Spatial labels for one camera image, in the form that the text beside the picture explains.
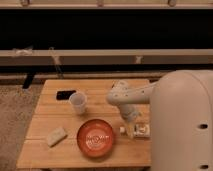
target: beige carpet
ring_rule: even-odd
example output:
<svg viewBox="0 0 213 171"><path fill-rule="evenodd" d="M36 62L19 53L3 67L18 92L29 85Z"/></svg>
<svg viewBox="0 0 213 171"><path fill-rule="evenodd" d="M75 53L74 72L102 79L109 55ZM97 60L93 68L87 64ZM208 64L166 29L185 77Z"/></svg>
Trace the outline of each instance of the beige carpet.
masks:
<svg viewBox="0 0 213 171"><path fill-rule="evenodd" d="M0 171L14 171L42 85L0 86Z"/></svg>

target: table top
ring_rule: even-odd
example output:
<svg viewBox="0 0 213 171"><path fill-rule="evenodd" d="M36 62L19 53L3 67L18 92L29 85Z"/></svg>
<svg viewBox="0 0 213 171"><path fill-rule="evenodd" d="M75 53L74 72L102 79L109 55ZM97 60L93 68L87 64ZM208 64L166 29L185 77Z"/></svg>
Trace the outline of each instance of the table top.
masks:
<svg viewBox="0 0 213 171"><path fill-rule="evenodd" d="M123 126L116 107L106 102L106 94L116 79L90 80L47 80L41 92L35 114L30 123L17 168L92 168L92 167L143 167L150 166L150 139L129 139L120 135ZM128 79L132 87L149 83L144 79ZM75 114L68 101L57 101L59 90L83 91L87 95L87 112ZM149 122L149 105L138 105L142 116L139 122ZM107 121L116 134L115 145L110 156L89 159L77 146L76 134L80 126L90 119ZM45 138L57 127L62 126L68 137L49 148Z"/></svg>

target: black phone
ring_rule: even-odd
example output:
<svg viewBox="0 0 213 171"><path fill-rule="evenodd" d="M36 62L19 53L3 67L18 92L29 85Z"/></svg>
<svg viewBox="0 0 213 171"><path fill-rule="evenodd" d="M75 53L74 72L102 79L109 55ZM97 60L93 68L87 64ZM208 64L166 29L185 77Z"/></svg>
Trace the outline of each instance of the black phone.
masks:
<svg viewBox="0 0 213 171"><path fill-rule="evenodd" d="M57 100L68 100L69 97L75 92L76 92L76 90L57 91L56 99Z"/></svg>

